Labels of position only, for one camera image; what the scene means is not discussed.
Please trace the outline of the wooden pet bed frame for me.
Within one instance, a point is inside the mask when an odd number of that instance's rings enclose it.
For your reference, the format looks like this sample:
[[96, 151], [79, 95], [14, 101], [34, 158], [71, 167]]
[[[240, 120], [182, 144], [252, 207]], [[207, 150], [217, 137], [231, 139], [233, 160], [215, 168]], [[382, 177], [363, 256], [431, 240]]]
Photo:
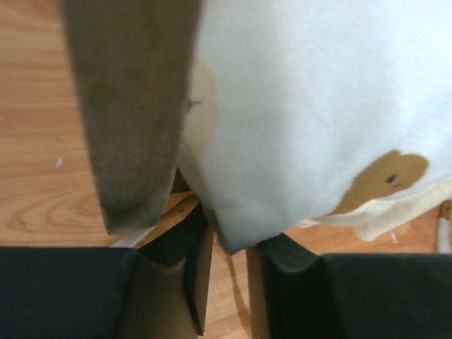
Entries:
[[200, 1], [63, 1], [66, 43], [108, 234], [155, 225], [189, 106]]

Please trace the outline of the large bear print cushion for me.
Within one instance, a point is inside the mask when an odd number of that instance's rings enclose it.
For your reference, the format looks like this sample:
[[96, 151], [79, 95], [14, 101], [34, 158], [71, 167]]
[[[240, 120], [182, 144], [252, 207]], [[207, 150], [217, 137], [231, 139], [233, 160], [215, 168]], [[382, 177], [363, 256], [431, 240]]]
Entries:
[[204, 1], [178, 165], [223, 249], [451, 198], [450, 1]]

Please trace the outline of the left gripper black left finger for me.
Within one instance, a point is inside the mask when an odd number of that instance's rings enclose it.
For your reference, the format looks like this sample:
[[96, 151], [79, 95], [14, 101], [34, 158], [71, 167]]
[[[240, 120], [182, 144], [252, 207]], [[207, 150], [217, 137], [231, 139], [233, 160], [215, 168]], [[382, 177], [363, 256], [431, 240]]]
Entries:
[[1, 249], [2, 338], [197, 338], [213, 231], [203, 209], [140, 249]]

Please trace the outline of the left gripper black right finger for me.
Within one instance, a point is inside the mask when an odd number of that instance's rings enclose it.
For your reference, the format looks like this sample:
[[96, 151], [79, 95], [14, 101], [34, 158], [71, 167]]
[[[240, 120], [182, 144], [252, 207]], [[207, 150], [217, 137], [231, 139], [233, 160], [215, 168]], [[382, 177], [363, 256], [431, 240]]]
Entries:
[[449, 255], [318, 256], [280, 234], [246, 260], [254, 338], [451, 337]]

